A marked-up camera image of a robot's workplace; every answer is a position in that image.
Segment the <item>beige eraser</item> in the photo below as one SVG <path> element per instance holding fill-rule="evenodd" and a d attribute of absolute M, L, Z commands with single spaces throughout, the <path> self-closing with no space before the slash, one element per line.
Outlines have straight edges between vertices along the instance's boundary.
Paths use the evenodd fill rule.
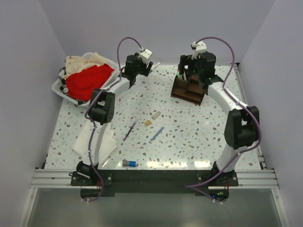
<path fill-rule="evenodd" d="M 160 112 L 156 112 L 156 113 L 152 116 L 152 119 L 155 120 L 159 115 L 160 115 Z"/>

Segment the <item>blue pen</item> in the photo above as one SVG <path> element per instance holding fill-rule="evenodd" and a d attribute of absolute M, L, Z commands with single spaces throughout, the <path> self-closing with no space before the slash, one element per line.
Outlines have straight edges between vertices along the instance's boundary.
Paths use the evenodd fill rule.
<path fill-rule="evenodd" d="M 150 139 L 150 143 L 152 143 L 152 141 L 154 141 L 156 138 L 157 138 L 157 136 L 163 131 L 163 129 L 164 129 L 164 126 L 162 126 L 156 133 L 155 133 L 155 135 Z"/>

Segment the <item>green capped white marker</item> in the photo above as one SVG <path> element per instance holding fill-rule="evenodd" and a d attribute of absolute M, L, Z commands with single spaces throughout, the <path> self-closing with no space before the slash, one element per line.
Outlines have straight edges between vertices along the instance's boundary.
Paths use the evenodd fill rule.
<path fill-rule="evenodd" d="M 154 71 L 157 67 L 159 67 L 161 64 L 161 62 L 156 63 L 155 66 L 153 66 L 153 68 L 151 69 L 151 71 Z"/>

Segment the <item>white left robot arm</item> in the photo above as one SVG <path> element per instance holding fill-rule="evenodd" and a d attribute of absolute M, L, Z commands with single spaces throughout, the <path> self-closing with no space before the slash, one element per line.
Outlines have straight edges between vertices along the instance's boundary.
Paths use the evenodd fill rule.
<path fill-rule="evenodd" d="M 97 166 L 99 151 L 105 129 L 114 117 L 115 99 L 129 90 L 136 82 L 136 76 L 148 76 L 153 62 L 152 52 L 148 49 L 129 55 L 126 58 L 124 72 L 114 82 L 103 89 L 95 89 L 89 107 L 85 113 L 92 126 L 88 140 L 88 150 L 77 165 L 77 173 L 86 185 L 94 185 L 98 181 Z"/>

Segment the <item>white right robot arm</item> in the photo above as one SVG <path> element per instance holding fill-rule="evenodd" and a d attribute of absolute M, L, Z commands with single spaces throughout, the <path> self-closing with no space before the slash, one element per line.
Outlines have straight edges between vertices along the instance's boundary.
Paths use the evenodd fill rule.
<path fill-rule="evenodd" d="M 210 52 L 199 54 L 197 58 L 182 55 L 178 65 L 180 74 L 192 73 L 206 95 L 211 97 L 227 115 L 224 130 L 226 146 L 213 165 L 211 181 L 217 186 L 228 180 L 227 172 L 235 169 L 240 156 L 254 150 L 261 139 L 259 109 L 248 106 L 225 87 L 224 80 L 215 73 L 216 57 Z"/>

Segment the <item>light green highlighter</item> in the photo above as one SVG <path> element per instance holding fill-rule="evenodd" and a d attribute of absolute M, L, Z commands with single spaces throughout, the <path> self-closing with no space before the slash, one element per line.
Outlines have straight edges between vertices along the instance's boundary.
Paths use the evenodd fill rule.
<path fill-rule="evenodd" d="M 178 77 L 179 79 L 184 79 L 183 74 L 181 74 L 180 72 L 178 72 L 176 75 L 177 75 L 177 77 Z"/>

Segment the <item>brown wooden desk organizer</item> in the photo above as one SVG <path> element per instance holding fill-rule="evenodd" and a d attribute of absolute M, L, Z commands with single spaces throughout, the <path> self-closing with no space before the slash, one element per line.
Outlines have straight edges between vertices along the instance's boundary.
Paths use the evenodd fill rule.
<path fill-rule="evenodd" d="M 187 74 L 187 81 L 175 76 L 170 96 L 201 105 L 205 93 L 199 86 L 197 75 Z"/>

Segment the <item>red cloth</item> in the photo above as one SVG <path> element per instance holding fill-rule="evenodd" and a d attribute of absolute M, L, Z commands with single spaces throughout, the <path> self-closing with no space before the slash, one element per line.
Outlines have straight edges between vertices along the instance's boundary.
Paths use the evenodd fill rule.
<path fill-rule="evenodd" d="M 102 87 L 113 71 L 114 69 L 109 65 L 103 64 L 74 73 L 65 81 L 67 94 L 73 99 L 87 102 L 90 100 L 93 90 Z"/>

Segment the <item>beige cloth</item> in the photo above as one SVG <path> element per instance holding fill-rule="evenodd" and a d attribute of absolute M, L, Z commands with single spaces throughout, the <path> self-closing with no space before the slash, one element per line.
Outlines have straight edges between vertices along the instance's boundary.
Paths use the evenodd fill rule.
<path fill-rule="evenodd" d="M 70 75 L 82 72 L 93 66 L 102 66 L 107 64 L 104 57 L 100 56 L 97 52 L 93 53 L 88 58 L 81 56 L 67 56 L 65 58 L 65 75 L 64 79 L 67 79 Z"/>

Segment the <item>purple black pen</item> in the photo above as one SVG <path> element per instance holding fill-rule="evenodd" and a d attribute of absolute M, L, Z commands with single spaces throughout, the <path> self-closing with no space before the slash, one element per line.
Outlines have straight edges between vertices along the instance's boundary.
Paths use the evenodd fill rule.
<path fill-rule="evenodd" d="M 132 129 L 134 128 L 134 126 L 136 125 L 138 121 L 138 118 L 135 119 L 135 121 L 132 123 L 130 129 L 128 130 L 127 134 L 125 135 L 125 137 L 123 138 L 123 141 L 126 141 L 126 139 L 128 138 L 129 134 L 131 133 Z"/>

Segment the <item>white plastic basket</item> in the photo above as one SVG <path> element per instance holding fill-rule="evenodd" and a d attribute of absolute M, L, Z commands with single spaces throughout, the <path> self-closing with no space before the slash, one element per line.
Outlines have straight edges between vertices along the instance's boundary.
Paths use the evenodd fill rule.
<path fill-rule="evenodd" d="M 88 58 L 89 56 L 91 56 L 93 53 L 92 52 L 87 52 L 85 54 L 83 54 L 81 57 L 85 57 L 85 58 Z M 104 88 L 106 86 L 108 86 L 110 83 L 114 82 L 117 77 L 118 77 L 118 74 L 119 74 L 119 71 L 118 71 L 118 64 L 115 63 L 114 61 L 104 57 L 106 62 L 107 62 L 107 65 L 109 65 L 111 68 L 114 69 L 114 71 L 112 72 L 111 76 L 109 77 L 109 79 L 104 83 L 104 85 L 100 88 Z M 65 75 L 65 66 L 62 67 L 60 70 L 59 70 L 59 73 L 58 73 L 58 79 L 53 83 L 52 85 L 52 91 L 59 95 L 60 97 L 66 99 L 67 101 L 75 104 L 75 105 L 79 105 L 79 106 L 83 106 L 83 107 L 87 107 L 89 105 L 89 101 L 85 102 L 85 101 L 80 101 L 78 99 L 73 99 L 71 98 L 68 94 L 67 94 L 67 87 L 66 87 L 66 79 L 63 78 L 63 76 Z"/>

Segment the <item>white folded cloth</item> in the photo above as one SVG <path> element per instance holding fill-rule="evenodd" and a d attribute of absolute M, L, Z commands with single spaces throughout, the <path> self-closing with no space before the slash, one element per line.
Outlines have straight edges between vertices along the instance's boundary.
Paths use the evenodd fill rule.
<path fill-rule="evenodd" d="M 113 139 L 114 131 L 111 126 L 111 123 L 97 124 L 93 138 L 91 138 L 94 125 L 91 121 L 86 121 L 72 146 L 72 151 L 81 157 L 81 161 L 84 164 L 94 164 L 101 168 L 110 154 L 117 148 L 116 141 Z"/>

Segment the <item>grey blue cylinder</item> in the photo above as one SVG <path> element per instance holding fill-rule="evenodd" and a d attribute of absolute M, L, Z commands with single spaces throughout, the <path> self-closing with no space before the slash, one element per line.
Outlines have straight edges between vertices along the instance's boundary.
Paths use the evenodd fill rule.
<path fill-rule="evenodd" d="M 137 167 L 137 163 L 135 161 L 128 161 L 128 160 L 123 160 L 122 161 L 122 166 L 124 167 Z"/>

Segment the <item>aluminium right side rail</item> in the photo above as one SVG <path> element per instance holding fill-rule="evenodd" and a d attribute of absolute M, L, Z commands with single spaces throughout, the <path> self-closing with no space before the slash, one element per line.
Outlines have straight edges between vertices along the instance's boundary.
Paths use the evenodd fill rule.
<path fill-rule="evenodd" d="M 235 76 L 236 76 L 236 79 L 237 79 L 237 83 L 238 83 L 238 87 L 239 87 L 239 90 L 240 90 L 240 94 L 241 94 L 241 101 L 243 103 L 246 103 L 247 102 L 247 99 L 246 99 L 246 95 L 245 95 L 245 92 L 244 92 L 244 87 L 243 87 L 243 84 L 242 84 L 242 80 L 241 80 L 241 75 L 240 75 L 240 71 L 239 71 L 239 63 L 236 63 L 233 67 L 234 69 L 234 73 L 235 73 Z M 255 116 L 253 115 L 253 113 L 250 112 L 250 109 L 248 106 L 246 106 L 244 108 L 244 111 L 245 113 L 247 114 L 247 116 L 249 118 L 251 118 L 252 120 L 252 123 L 255 123 Z M 258 156 L 258 161 L 261 163 L 261 162 L 265 162 L 264 161 L 264 157 L 263 157 L 263 153 L 261 151 L 261 148 L 259 146 L 259 141 L 255 141 L 251 146 L 245 148 L 245 150 L 243 151 L 243 153 L 248 153 L 248 152 L 254 152 L 257 154 Z"/>

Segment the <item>aluminium rail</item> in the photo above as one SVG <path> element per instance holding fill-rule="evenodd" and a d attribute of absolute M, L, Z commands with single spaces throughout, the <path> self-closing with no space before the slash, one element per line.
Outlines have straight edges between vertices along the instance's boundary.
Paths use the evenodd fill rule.
<path fill-rule="evenodd" d="M 31 188 L 70 188 L 71 170 L 36 169 Z M 237 172 L 239 187 L 243 189 L 278 189 L 274 170 L 240 170 Z"/>
<path fill-rule="evenodd" d="M 247 99 L 246 99 L 246 95 L 245 95 L 245 92 L 244 92 L 244 87 L 243 87 L 243 84 L 242 84 L 242 80 L 241 80 L 241 75 L 240 75 L 240 71 L 239 71 L 239 63 L 236 63 L 233 67 L 234 69 L 234 73 L 235 73 L 235 76 L 236 76 L 236 79 L 237 79 L 237 83 L 238 83 L 238 87 L 239 87 L 239 90 L 240 90 L 240 94 L 241 94 L 241 101 L 243 103 L 246 103 L 247 102 Z M 248 106 L 246 106 L 244 108 L 244 111 L 245 113 L 247 114 L 247 116 L 249 118 L 251 118 L 252 120 L 252 123 L 255 123 L 255 116 L 253 115 L 253 113 L 250 112 L 250 109 Z M 251 146 L 245 148 L 245 150 L 243 151 L 243 153 L 248 153 L 248 152 L 254 152 L 257 154 L 258 156 L 258 161 L 261 163 L 261 162 L 265 162 L 264 161 L 264 157 L 263 157 L 263 153 L 261 151 L 261 148 L 259 146 L 259 141 L 255 141 Z"/>

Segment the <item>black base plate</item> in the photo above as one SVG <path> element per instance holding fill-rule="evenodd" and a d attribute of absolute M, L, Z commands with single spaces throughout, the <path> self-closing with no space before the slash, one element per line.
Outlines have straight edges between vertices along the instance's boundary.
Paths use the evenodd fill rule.
<path fill-rule="evenodd" d="M 114 197 L 117 193 L 192 193 L 189 185 L 199 184 L 199 189 L 214 198 L 227 198 L 229 186 L 239 186 L 237 174 L 223 173 L 211 182 L 202 183 L 212 177 L 211 170 L 99 170 L 91 178 L 69 173 L 71 186 L 79 186 L 81 198 Z"/>

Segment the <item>aluminium front rail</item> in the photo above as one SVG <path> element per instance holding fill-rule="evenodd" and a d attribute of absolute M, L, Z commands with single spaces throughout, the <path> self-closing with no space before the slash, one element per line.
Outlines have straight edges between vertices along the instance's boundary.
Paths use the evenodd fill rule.
<path fill-rule="evenodd" d="M 31 188 L 70 188 L 71 170 L 36 169 Z M 239 187 L 243 189 L 278 189 L 274 170 L 240 170 L 237 172 Z"/>

